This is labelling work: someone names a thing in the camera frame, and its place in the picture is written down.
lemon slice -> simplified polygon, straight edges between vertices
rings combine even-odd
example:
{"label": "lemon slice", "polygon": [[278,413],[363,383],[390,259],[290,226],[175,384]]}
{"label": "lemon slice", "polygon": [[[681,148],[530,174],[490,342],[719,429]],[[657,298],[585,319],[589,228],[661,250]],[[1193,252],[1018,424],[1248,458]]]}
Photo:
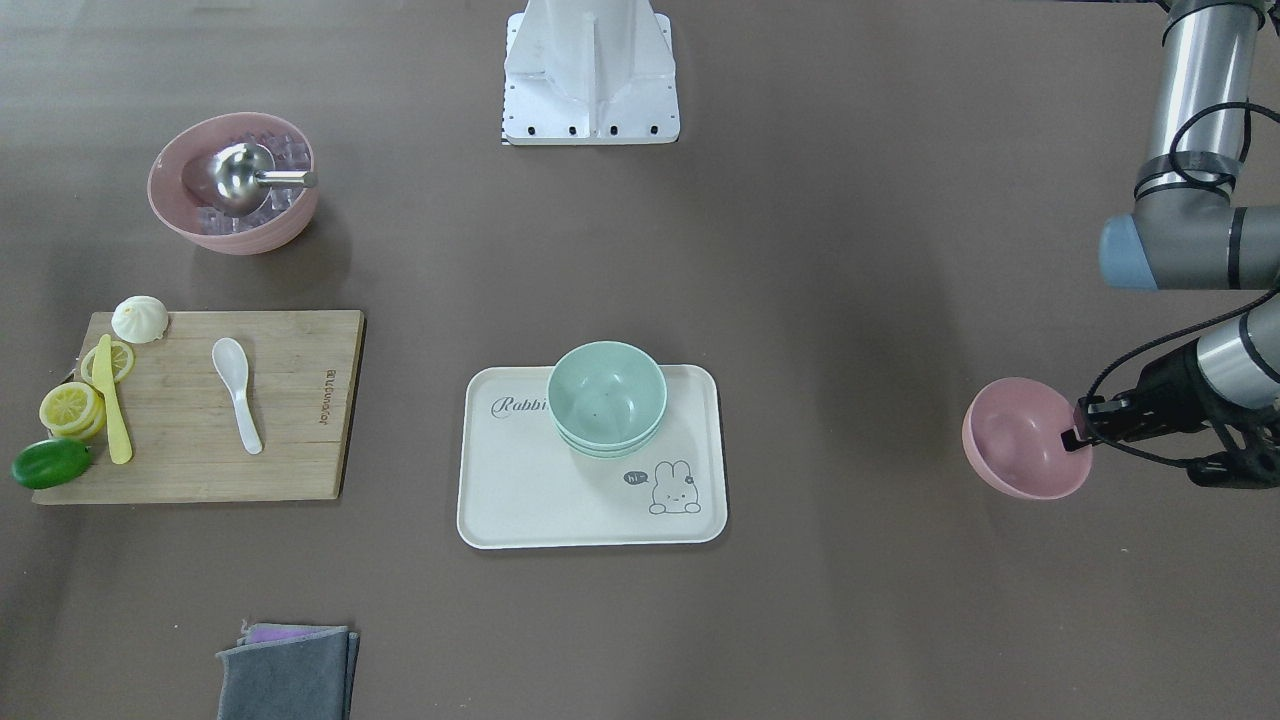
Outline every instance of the lemon slice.
{"label": "lemon slice", "polygon": [[[93,356],[97,355],[97,346],[88,348],[84,359],[81,360],[81,377],[84,382],[93,382]],[[118,340],[111,341],[111,377],[115,382],[124,379],[133,369],[133,348],[128,343]]]}
{"label": "lemon slice", "polygon": [[90,424],[88,424],[87,428],[84,428],[83,430],[81,430],[78,433],[55,433],[55,432],[50,430],[49,434],[51,434],[54,437],[64,437],[64,438],[77,439],[79,442],[88,442],[93,436],[96,436],[97,433],[102,432],[102,428],[106,427],[106,404],[102,402],[102,396],[101,395],[97,395],[95,392],[93,396],[97,400],[97,404],[96,404],[97,409],[95,410],[93,419],[90,420]]}
{"label": "lemon slice", "polygon": [[101,410],[97,391],[84,383],[63,383],[40,401],[40,423],[58,434],[74,434],[93,424]]}

blue-gray cloth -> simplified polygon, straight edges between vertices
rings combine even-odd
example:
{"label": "blue-gray cloth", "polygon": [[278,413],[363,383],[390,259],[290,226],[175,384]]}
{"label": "blue-gray cloth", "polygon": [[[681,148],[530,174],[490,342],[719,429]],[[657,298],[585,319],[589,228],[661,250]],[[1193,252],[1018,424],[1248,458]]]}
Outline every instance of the blue-gray cloth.
{"label": "blue-gray cloth", "polygon": [[223,661],[218,720],[346,720],[360,634],[346,626],[259,623]]}

white tray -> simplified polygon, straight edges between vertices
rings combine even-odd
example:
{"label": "white tray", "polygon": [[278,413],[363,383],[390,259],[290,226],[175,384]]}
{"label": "white tray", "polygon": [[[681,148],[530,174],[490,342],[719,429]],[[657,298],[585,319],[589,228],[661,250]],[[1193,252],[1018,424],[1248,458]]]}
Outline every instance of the white tray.
{"label": "white tray", "polygon": [[458,534],[481,550],[696,543],[728,521],[716,380],[663,365],[667,413],[634,455],[571,450],[547,411],[550,368],[489,368],[467,386]]}

white plastic bracket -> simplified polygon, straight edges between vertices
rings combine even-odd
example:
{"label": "white plastic bracket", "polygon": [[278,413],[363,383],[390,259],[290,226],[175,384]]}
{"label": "white plastic bracket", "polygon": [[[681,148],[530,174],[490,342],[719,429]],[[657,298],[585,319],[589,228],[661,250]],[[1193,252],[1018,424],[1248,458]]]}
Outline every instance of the white plastic bracket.
{"label": "white plastic bracket", "polygon": [[649,0],[529,0],[507,20],[502,140],[653,145],[680,136],[671,20]]}

cutting board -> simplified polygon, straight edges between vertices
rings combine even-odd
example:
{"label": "cutting board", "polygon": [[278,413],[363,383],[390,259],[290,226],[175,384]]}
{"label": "cutting board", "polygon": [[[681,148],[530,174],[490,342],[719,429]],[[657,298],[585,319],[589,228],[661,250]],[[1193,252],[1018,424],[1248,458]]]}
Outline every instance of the cutting board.
{"label": "cutting board", "polygon": [[[134,345],[116,386],[133,460],[114,465],[106,430],[79,478],[36,491],[41,505],[334,500],[342,488],[365,315],[358,310],[170,313],[161,340]],[[111,313],[93,313],[81,357]],[[262,452],[241,445],[214,341],[233,337],[250,364],[248,406]],[[79,377],[77,363],[76,379]]]}

